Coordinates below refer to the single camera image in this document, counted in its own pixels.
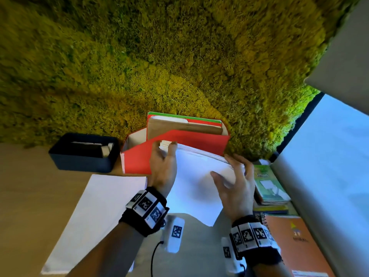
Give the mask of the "orange spiral notebook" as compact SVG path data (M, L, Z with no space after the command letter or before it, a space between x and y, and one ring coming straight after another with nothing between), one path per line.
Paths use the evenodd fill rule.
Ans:
M293 277L336 277L301 217L264 214L262 222Z

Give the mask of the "red file holder box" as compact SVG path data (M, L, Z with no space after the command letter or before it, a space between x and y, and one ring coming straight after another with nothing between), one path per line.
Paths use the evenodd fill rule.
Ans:
M121 150L122 172L124 174L150 175L150 156L153 143L157 140L176 141L178 144L223 155L230 135L214 135L192 131L170 130L153 139L146 139L146 128L127 136Z

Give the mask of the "green moss wall panel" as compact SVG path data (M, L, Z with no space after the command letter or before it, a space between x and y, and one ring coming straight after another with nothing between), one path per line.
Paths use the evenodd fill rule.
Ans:
M0 143L123 140L149 111L221 119L269 157L359 0L0 0Z

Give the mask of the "person's left forearm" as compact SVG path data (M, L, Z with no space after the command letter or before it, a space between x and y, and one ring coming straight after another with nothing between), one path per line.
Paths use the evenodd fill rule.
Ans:
M118 223L66 277L125 277L144 236L126 223Z

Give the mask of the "stack of white papers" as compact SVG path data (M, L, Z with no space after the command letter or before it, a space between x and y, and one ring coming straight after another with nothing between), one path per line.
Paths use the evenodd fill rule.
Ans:
M206 226L214 226L223 209L219 193L210 175L219 173L232 187L235 174L224 157L178 144L176 150L177 175L167 196L169 214L188 214Z

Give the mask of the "green book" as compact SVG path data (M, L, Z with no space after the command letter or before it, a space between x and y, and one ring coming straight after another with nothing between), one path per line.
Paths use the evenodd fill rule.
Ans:
M254 166L255 191L261 205L283 205L291 201L269 165Z

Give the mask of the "grey panel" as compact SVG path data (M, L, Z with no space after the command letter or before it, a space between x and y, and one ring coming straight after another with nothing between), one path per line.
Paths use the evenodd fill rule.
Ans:
M369 116L369 0L359 0L304 82Z

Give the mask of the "black marker wristband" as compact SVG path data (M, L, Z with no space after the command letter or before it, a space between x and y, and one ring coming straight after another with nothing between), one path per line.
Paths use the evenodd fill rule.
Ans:
M168 214L166 198L154 187L140 190L126 204L118 223L126 223L143 237L158 232Z
M230 231L229 237L237 260L244 259L250 267L277 265L283 261L280 247L269 229L254 215L235 220Z

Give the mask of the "person's right forearm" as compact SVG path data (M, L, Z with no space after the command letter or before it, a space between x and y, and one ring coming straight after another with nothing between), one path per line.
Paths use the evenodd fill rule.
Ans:
M251 266L255 277L293 277L286 265L281 261L278 264L256 264Z

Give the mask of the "person's left hand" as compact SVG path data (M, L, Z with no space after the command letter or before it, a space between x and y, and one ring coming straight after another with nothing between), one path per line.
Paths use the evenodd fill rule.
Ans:
M152 186L165 198L169 195L177 175L176 158L168 157L168 152L159 148L161 140L152 144L150 155L151 175L147 186Z

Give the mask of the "person's grey clothing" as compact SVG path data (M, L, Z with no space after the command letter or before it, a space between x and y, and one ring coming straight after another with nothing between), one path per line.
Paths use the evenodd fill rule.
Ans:
M173 214L185 220L180 249L168 253L159 246L154 255L153 277L228 277L221 238L231 223L221 211L212 227L188 214Z

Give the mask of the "dark blue tray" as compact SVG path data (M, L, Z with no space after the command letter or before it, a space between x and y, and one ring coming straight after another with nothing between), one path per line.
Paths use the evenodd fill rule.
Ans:
M114 143L110 155L102 157L101 146ZM59 170L109 173L120 153L118 138L81 133L64 134L48 151Z

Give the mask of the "person's right hand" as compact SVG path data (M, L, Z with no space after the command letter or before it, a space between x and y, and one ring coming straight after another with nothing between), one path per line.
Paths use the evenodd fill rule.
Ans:
M232 223L253 214L255 193L254 164L246 158L234 154L224 155L235 174L235 183L230 187L229 194L219 194L226 216Z

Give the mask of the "stack of books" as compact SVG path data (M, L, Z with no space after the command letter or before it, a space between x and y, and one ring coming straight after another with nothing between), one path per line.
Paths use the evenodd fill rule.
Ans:
M277 205L262 205L255 199L253 200L253 213L254 214L271 214L271 215L288 215L287 204Z

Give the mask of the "white paper sheet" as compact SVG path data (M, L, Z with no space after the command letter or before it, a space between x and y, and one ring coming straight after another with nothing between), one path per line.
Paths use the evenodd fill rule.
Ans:
M146 177L91 175L42 275L68 274L117 224Z

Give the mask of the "white window blind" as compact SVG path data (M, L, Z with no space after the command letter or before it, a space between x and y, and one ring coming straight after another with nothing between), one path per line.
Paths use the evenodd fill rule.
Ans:
M369 116L324 95L272 164L339 277L369 277Z

